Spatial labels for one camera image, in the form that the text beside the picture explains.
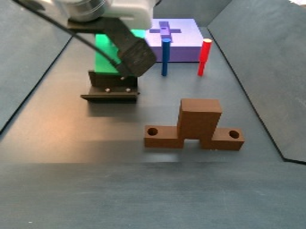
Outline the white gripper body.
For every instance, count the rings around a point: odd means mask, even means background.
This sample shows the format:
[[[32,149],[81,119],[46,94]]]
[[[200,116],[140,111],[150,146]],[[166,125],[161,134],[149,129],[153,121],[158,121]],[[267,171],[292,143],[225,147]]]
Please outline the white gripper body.
[[[118,18],[132,30],[152,27],[153,0],[40,0],[52,19],[89,22]]]

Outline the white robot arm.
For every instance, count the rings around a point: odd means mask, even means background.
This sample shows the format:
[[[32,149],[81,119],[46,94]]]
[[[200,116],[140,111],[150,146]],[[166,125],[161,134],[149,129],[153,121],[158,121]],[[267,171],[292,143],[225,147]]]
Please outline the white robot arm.
[[[38,3],[41,11],[57,22],[101,21],[118,30],[146,30],[152,27],[157,0],[38,0]]]

